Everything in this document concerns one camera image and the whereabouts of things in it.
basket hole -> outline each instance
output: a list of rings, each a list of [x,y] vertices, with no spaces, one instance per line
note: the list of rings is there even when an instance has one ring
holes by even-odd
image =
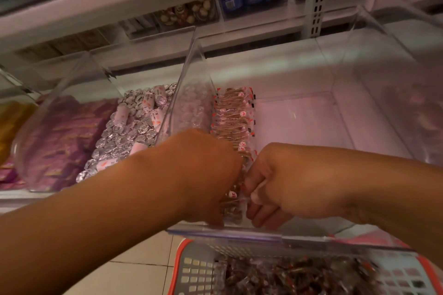
[[[398,280],[397,283],[400,287],[410,287],[409,282],[406,280]]]
[[[394,274],[395,276],[403,276],[404,275],[403,272],[399,269],[394,269],[392,271],[392,274]]]
[[[405,271],[409,276],[420,276],[420,272],[416,268],[406,268]]]
[[[426,285],[422,280],[413,280],[413,286],[415,288],[426,288]]]

tile floor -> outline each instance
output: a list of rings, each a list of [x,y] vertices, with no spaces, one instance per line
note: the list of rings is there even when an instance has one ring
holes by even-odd
[[[180,236],[160,232],[104,264],[64,295],[167,295],[181,241]]]

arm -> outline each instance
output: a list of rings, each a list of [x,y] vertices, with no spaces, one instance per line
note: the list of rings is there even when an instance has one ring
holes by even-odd
[[[255,202],[247,213],[255,226],[275,229],[292,216],[341,216],[377,225],[443,267],[440,167],[341,148],[269,144],[245,185]]]
[[[1,216],[2,294],[62,294],[180,220],[220,223],[218,202],[240,170],[229,142],[189,130]]]

forearm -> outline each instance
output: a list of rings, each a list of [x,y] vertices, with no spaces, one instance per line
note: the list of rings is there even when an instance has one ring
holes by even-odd
[[[180,220],[178,201],[151,166],[152,156],[154,148],[0,217],[2,293],[62,294]],[[149,187],[142,175],[149,175]]]
[[[360,172],[353,182],[358,213],[442,267],[443,169],[414,160],[364,156],[364,168],[353,168]]]

person's right hand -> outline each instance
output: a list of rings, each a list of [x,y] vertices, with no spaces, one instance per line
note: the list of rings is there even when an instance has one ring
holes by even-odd
[[[342,148],[268,144],[245,179],[251,195],[246,216],[256,227],[275,230],[293,216],[342,216],[358,221],[350,207],[349,170],[368,153]]]

